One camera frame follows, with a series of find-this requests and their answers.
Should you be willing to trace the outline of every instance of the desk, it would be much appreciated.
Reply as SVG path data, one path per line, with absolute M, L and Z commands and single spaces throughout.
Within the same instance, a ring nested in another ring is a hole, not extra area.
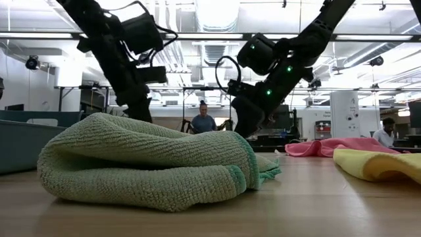
M 0 176 L 0 236 L 421 236 L 419 184 L 358 180 L 330 158 L 281 168 L 261 191 L 181 213 L 61 201 L 34 172 Z

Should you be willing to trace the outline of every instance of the pink towel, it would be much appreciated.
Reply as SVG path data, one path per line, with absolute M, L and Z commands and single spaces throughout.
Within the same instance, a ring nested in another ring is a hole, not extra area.
M 374 138 L 330 138 L 321 141 L 288 144 L 285 146 L 285 151 L 294 157 L 333 157 L 334 149 L 337 148 L 400 154 L 397 151 L 382 146 Z

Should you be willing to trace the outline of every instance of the gray shirt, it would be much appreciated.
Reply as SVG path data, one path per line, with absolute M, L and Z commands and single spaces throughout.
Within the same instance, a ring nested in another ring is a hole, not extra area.
M 191 125 L 194 127 L 197 133 L 210 132 L 216 130 L 215 120 L 209 115 L 206 115 L 205 117 L 197 115 L 191 121 Z
M 378 140 L 378 142 L 380 142 L 380 144 L 382 144 L 384 147 L 393 147 L 393 142 L 395 141 L 395 135 L 393 132 L 389 136 L 389 134 L 387 134 L 384 129 L 375 131 L 373 138 Z

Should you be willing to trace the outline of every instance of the white shirt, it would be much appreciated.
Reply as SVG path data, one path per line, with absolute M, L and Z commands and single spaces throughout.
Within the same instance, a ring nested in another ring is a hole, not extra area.
M 385 130 L 380 129 L 378 131 L 375 131 L 373 134 L 373 138 L 378 140 L 380 144 L 382 144 L 384 147 L 393 147 L 393 142 L 395 140 L 395 135 L 393 132 L 389 136 Z

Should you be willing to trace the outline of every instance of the person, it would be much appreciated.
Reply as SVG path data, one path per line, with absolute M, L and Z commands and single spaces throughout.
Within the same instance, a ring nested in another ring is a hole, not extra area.
M 395 135 L 393 130 L 395 128 L 395 121 L 392 118 L 383 119 L 383 128 L 375 131 L 373 138 L 376 139 L 384 147 L 393 147 Z
M 204 101 L 200 101 L 199 111 L 200 114 L 191 121 L 194 133 L 216 131 L 215 120 L 207 114 L 208 105 Z

